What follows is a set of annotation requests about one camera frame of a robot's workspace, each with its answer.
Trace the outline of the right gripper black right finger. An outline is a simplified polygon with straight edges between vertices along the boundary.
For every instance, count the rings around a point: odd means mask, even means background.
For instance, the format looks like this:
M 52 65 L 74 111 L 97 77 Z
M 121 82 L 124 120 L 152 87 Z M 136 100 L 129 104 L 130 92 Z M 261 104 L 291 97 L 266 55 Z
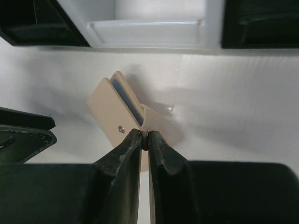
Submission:
M 196 209 L 187 159 L 159 131 L 148 134 L 149 199 L 152 224 L 195 224 Z

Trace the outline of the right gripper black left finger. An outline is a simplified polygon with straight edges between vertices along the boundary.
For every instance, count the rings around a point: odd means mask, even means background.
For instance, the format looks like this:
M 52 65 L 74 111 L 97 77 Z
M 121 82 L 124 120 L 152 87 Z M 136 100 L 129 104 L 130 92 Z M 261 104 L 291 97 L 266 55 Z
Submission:
M 135 224 L 138 217 L 142 134 L 132 129 L 112 151 L 93 163 L 93 223 Z

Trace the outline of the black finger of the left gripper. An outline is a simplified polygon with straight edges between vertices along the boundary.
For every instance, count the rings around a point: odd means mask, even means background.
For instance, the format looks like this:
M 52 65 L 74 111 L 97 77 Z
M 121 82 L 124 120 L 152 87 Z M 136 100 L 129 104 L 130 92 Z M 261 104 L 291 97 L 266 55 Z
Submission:
M 22 164 L 56 144 L 52 117 L 0 109 L 0 162 Z

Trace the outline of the black white card tray organizer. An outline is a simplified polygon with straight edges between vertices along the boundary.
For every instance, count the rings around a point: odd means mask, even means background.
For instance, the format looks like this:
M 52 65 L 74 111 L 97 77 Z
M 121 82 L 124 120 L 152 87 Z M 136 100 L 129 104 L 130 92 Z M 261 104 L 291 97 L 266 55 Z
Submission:
M 296 49 L 296 0 L 3 0 L 14 46 Z

